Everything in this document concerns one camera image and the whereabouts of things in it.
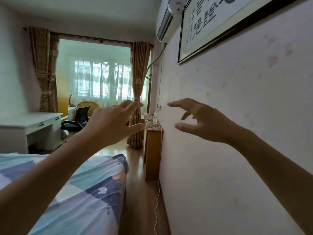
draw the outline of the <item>sheer curtain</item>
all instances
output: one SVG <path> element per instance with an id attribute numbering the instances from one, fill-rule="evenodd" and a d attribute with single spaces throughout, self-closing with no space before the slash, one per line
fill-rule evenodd
<path id="1" fill-rule="evenodd" d="M 75 57 L 70 59 L 69 70 L 71 103 L 74 105 L 83 101 L 92 101 L 100 107 L 108 107 L 127 99 L 134 100 L 130 63 Z M 141 108 L 143 115 L 147 112 L 148 89 L 149 80 L 145 79 L 140 97 L 140 101 L 144 104 Z"/>

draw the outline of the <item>brown curtain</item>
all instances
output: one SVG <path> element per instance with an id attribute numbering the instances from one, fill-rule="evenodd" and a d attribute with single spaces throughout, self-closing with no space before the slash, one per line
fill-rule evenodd
<path id="1" fill-rule="evenodd" d="M 134 101 L 140 101 L 140 95 L 145 81 L 148 61 L 151 51 L 151 44 L 146 42 L 134 42 L 131 45 L 131 66 L 132 66 L 132 81 L 134 91 Z M 140 108 L 137 108 L 129 121 L 129 125 L 140 123 L 141 114 Z M 127 139 L 127 144 L 132 148 L 138 149 L 142 147 L 142 136 L 140 133 L 132 134 Z"/>
<path id="2" fill-rule="evenodd" d="M 43 28 L 28 27 L 28 32 L 36 78 L 41 88 L 40 111 L 57 112 L 55 69 L 60 38 Z"/>

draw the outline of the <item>picture frame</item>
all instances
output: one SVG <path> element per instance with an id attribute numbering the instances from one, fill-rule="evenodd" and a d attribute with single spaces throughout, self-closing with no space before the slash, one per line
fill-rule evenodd
<path id="1" fill-rule="evenodd" d="M 236 1 L 188 1 L 182 14 L 178 64 L 214 47 L 296 0 L 239 0 L 235 4 Z"/>

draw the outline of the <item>chair backrest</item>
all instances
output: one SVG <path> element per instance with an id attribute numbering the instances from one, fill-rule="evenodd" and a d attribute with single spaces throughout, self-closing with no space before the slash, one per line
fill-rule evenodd
<path id="1" fill-rule="evenodd" d="M 85 120 L 87 121 L 89 108 L 90 106 L 78 108 L 74 121 L 76 122 L 85 121 Z"/>
<path id="2" fill-rule="evenodd" d="M 92 113 L 94 112 L 94 110 L 96 108 L 99 108 L 99 105 L 95 102 L 80 102 L 78 103 L 78 105 L 76 106 L 76 112 L 78 111 L 79 108 L 81 107 L 86 107 L 89 106 L 89 110 L 88 110 L 88 116 L 90 117 L 92 115 Z"/>

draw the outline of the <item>white air conditioner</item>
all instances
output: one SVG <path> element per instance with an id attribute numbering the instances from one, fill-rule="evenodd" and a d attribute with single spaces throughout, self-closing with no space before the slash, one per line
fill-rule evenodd
<path id="1" fill-rule="evenodd" d="M 162 0 L 157 18 L 156 36 L 167 43 L 182 21 L 186 0 Z"/>

